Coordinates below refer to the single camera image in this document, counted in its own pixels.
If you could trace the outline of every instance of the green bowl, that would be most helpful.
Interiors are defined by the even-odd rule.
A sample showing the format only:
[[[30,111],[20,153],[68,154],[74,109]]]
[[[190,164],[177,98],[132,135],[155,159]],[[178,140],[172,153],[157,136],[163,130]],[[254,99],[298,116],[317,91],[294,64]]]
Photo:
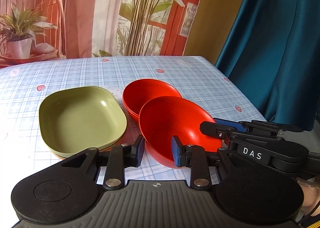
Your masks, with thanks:
[[[115,144],[127,128],[127,118],[115,97],[96,86],[55,92],[39,108],[41,136],[63,158],[86,148],[103,150]]]

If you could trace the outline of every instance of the potted plant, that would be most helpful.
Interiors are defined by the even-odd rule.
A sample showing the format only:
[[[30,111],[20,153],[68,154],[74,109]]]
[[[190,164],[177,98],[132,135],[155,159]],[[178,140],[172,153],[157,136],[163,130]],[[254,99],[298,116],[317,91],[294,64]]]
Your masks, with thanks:
[[[57,29],[47,18],[40,16],[36,11],[28,9],[19,10],[11,3],[12,15],[0,15],[0,45],[7,43],[8,52],[12,58],[26,59],[30,56],[32,41],[36,35],[44,35],[44,29]]]

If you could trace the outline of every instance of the red bowl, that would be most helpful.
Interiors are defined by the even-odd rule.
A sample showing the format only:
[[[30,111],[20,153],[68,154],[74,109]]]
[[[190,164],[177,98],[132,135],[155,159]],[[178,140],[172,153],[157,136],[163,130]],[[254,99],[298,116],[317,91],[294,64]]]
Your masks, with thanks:
[[[130,116],[138,123],[142,106],[159,96],[176,96],[181,94],[170,84],[156,79],[140,79],[129,83],[122,94],[122,101]]]
[[[133,113],[130,110],[128,110],[128,113],[129,113],[130,117],[134,120],[134,122],[138,125],[139,124],[139,115],[136,115],[135,113]]]
[[[202,146],[206,151],[216,152],[222,140],[203,135],[200,124],[214,122],[203,108],[195,103],[173,96],[162,96],[148,101],[141,109],[139,126],[150,155],[166,167],[176,168],[171,138],[178,135],[182,144]]]

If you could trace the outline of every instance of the cable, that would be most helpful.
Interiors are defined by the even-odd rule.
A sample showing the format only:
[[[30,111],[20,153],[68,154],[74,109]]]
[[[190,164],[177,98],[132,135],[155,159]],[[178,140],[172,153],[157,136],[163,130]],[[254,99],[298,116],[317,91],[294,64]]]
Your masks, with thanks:
[[[316,206],[311,210],[310,213],[308,213],[305,217],[303,217],[300,221],[297,222],[297,224],[301,224],[304,221],[306,221],[320,206],[320,200],[318,201],[318,203],[316,204]]]

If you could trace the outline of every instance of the tablecloth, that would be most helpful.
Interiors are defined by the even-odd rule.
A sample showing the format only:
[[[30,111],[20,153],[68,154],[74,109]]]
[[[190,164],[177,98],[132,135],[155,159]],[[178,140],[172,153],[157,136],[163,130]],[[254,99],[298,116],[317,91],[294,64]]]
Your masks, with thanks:
[[[122,104],[122,91],[130,82],[153,78],[174,86],[183,98],[195,102],[212,117],[233,121],[265,120],[252,103],[219,70],[200,56],[123,56],[70,59],[15,65],[0,69],[0,145],[2,188],[1,227],[18,218],[10,202],[21,179],[55,164],[59,159],[44,144],[39,131],[38,109],[49,94],[79,86],[110,90],[128,119],[121,143],[133,143],[140,133]],[[211,168],[212,182],[217,182]],[[102,169],[98,183],[103,180]],[[147,152],[141,166],[127,168],[126,180],[190,179],[190,169],[171,169]]]

